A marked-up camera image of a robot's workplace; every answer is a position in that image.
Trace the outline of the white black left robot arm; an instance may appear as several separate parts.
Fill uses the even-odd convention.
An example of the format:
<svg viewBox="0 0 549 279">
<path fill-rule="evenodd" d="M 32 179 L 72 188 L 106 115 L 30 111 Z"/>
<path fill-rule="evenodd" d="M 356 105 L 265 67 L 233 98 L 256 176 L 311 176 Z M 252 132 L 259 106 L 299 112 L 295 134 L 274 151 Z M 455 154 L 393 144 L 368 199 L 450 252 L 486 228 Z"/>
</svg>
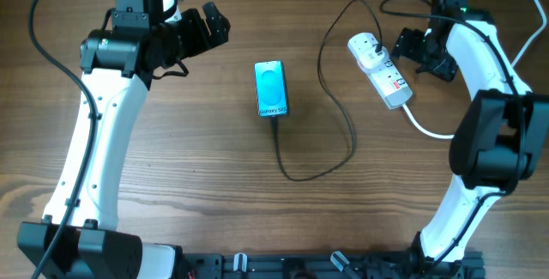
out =
<svg viewBox="0 0 549 279">
<path fill-rule="evenodd" d="M 179 246 L 120 233 L 118 192 L 131 132 L 155 71 L 185 77 L 186 58 L 227 42 L 230 24 L 213 3 L 115 0 L 80 48 L 81 100 L 57 187 L 40 222 L 20 225 L 17 245 L 48 278 L 189 278 Z"/>
</svg>

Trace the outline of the teal Galaxy smartphone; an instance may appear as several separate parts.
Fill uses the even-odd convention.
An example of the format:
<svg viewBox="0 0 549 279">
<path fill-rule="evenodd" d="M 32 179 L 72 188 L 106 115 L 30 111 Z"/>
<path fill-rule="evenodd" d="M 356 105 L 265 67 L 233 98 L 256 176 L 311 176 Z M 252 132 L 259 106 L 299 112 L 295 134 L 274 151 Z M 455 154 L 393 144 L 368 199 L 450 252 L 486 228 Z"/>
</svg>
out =
<svg viewBox="0 0 549 279">
<path fill-rule="evenodd" d="M 287 88 L 280 60 L 254 64 L 258 115 L 262 118 L 287 115 Z"/>
</svg>

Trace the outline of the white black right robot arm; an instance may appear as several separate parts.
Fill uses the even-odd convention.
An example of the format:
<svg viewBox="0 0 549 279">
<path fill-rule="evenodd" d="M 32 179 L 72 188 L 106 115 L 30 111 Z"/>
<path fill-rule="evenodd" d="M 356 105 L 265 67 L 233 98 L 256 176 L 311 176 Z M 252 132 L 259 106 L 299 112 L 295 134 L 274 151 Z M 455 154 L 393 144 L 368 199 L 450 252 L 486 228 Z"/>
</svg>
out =
<svg viewBox="0 0 549 279">
<path fill-rule="evenodd" d="M 548 132 L 548 98 L 517 75 L 496 24 L 468 0 L 427 0 L 426 32 L 405 30 L 394 58 L 451 81 L 462 73 L 471 104 L 449 148 L 452 180 L 431 221 L 416 234 L 405 270 L 412 276 L 470 277 L 465 248 L 491 206 L 534 173 Z"/>
</svg>

